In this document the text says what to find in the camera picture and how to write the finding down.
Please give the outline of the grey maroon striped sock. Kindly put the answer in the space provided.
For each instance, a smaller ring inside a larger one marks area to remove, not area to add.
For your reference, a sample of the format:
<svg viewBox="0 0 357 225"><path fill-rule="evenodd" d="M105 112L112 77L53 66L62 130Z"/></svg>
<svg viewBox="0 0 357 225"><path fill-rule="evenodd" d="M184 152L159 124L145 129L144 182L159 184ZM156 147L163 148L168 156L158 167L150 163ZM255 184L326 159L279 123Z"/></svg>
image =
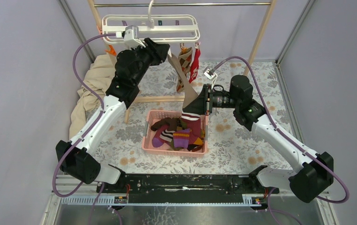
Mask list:
<svg viewBox="0 0 357 225"><path fill-rule="evenodd" d="M200 118L201 113L197 112L195 109L187 109L187 107L199 96L199 94L193 89L193 87L189 83L187 77L182 71L178 58L173 53L168 53L167 60L170 65L175 69L178 75L178 80L181 81L184 86L184 101L182 106L181 118L191 122L197 121Z"/></svg>

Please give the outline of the orange beige argyle sock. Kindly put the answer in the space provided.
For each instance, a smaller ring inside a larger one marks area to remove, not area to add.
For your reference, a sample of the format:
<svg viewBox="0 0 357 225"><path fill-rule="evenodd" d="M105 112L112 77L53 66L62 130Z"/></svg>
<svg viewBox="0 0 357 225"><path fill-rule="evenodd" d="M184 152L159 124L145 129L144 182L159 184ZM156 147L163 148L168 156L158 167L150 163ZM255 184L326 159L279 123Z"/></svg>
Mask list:
<svg viewBox="0 0 357 225"><path fill-rule="evenodd" d="M188 77L190 73L190 66L192 63L192 54L193 54L193 48L192 47L184 47L184 45L181 46L180 53L178 55L178 60L180 63L180 67L182 69L182 72L186 77ZM180 93L184 90L184 85L181 81L181 78L178 77L178 82L176 85L176 91L177 93Z"/></svg>

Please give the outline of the maroon purple striped sock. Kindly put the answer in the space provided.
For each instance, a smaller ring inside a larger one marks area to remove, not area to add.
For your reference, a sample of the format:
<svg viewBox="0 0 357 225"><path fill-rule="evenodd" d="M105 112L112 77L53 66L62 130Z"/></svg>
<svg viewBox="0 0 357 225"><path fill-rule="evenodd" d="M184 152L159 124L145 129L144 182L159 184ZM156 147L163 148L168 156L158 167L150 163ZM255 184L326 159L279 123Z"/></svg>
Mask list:
<svg viewBox="0 0 357 225"><path fill-rule="evenodd" d="M173 133L172 148L174 150L186 149L191 136L203 138L201 118L192 122L179 118L177 131Z"/></svg>

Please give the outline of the dark brown striped sock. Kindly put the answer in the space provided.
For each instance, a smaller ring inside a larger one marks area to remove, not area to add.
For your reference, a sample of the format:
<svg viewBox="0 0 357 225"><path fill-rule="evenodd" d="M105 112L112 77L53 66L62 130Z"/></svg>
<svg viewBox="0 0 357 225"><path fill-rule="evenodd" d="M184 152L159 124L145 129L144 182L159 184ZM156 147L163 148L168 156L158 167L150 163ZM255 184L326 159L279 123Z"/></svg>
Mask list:
<svg viewBox="0 0 357 225"><path fill-rule="evenodd" d="M163 131L163 134L169 139L168 143L173 140L173 133L177 131L179 126L179 118L164 118L151 126L151 131L156 132L159 128L165 126L166 129Z"/></svg>

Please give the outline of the pink plastic basket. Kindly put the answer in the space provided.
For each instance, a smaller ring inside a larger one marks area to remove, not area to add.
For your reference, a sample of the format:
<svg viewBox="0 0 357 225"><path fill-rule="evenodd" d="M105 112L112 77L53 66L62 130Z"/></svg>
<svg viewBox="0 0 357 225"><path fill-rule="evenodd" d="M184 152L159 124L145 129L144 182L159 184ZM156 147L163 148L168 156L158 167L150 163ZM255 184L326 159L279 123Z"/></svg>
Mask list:
<svg viewBox="0 0 357 225"><path fill-rule="evenodd" d="M142 149L149 154L156 155L167 155L167 156L177 156L177 157L203 157L208 153L208 115L201 115L201 126L202 130L205 132L204 145L199 151L188 151L185 149L174 151L170 148L168 144L164 144L161 147L155 148L152 145L152 138L155 135L155 132L151 130L151 126L164 118L175 117L178 118L181 116L181 112L175 111L164 111L164 110L150 110L146 117L146 124L144 127L143 137L141 147Z"/></svg>

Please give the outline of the brown yellow argyle sock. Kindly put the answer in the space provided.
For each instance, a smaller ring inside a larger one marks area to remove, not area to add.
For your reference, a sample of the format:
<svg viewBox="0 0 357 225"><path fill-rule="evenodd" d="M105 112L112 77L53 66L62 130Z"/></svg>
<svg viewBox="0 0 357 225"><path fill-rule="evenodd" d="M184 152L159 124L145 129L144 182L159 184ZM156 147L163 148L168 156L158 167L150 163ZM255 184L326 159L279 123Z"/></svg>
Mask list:
<svg viewBox="0 0 357 225"><path fill-rule="evenodd" d="M188 151L199 151L203 148L204 146L204 139L201 137L196 137L196 136L191 136L189 138L189 142L188 142L188 146L187 146L187 150Z"/></svg>

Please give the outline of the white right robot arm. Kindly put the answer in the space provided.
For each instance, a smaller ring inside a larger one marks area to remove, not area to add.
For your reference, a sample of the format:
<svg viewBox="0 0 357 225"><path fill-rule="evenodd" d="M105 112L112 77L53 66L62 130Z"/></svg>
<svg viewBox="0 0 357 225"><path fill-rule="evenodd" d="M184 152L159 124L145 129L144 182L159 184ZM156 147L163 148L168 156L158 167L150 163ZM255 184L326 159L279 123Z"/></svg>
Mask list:
<svg viewBox="0 0 357 225"><path fill-rule="evenodd" d="M196 99L183 108L190 118L206 115L213 108L232 108L235 120L252 134L269 143L290 164L290 170L260 166L249 179L248 186L255 193L265 188L290 190L299 200L309 203L325 191L334 178L333 157L308 148L268 117L265 107L253 98L253 86L243 75L231 78L230 87L205 84Z"/></svg>

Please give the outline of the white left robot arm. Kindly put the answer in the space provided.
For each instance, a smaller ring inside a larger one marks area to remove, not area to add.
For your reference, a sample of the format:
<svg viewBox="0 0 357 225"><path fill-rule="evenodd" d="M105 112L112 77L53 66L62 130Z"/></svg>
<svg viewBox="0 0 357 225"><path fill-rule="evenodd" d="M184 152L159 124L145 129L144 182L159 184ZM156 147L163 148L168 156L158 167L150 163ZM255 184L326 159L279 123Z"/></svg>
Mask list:
<svg viewBox="0 0 357 225"><path fill-rule="evenodd" d="M58 168L78 179L81 183L105 182L113 192L125 188L120 170L97 162L91 155L103 136L117 119L134 102L139 93L139 83L150 66L165 62L169 44L158 44L146 38L144 46L123 50L116 57L115 76L111 81L100 107L91 119L70 141L56 145Z"/></svg>

